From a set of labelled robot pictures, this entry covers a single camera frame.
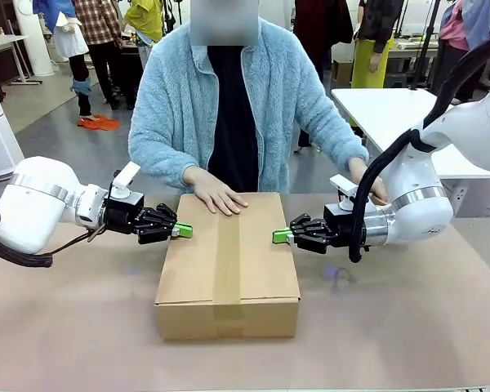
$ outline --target orange fabric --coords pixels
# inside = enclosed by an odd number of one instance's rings
[[[90,120],[88,118],[80,118],[78,120],[78,126],[84,127],[91,131],[114,131],[115,129],[118,129],[122,126],[122,123],[118,120],[107,118],[101,114],[95,114],[95,117],[98,118],[96,121]]]

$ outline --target black trousers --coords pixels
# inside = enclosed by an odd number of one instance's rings
[[[77,82],[84,82],[89,78],[89,69],[87,69],[85,64],[84,55],[70,57],[69,65],[71,67],[71,72],[73,73],[73,78]],[[89,97],[81,92],[78,93],[78,106],[80,108],[81,116],[91,115],[91,103],[89,102]]]
[[[448,74],[466,53],[468,53],[468,51],[451,47],[446,40],[439,40],[438,56],[434,67],[434,78],[432,80],[432,87],[430,88],[430,92],[432,92],[432,94],[438,95],[443,82],[448,77]],[[484,66],[463,83],[456,94],[456,98],[458,100],[461,102],[467,102],[468,100],[472,99],[474,90],[479,83],[479,79],[481,78],[483,71]]]
[[[109,72],[107,70],[107,64],[109,64],[111,77],[120,83],[122,94],[125,95],[127,102],[133,102],[135,100],[134,92],[127,84],[128,79],[123,75],[122,52],[114,42],[89,45],[89,55],[91,56],[92,64],[95,66],[96,76],[105,99],[110,102],[114,98],[113,86],[109,80]]]
[[[313,59],[312,64],[316,68],[316,72],[318,73],[319,80],[323,82],[323,59]],[[300,130],[300,139],[297,141],[298,147],[310,147],[310,136],[307,132]]]

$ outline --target packing tape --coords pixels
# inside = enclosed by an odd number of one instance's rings
[[[213,291],[213,317],[218,337],[243,335],[239,260],[239,217],[220,215]]]

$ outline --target brown tabletop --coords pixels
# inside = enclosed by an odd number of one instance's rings
[[[286,217],[319,216],[330,197],[288,196]],[[62,225],[51,247],[81,232]],[[163,342],[154,298],[166,250],[105,234],[50,269],[0,261],[0,390],[490,385],[490,269],[453,228],[359,265],[345,249],[295,249],[301,311],[286,340]],[[355,281],[334,282],[338,267]]]

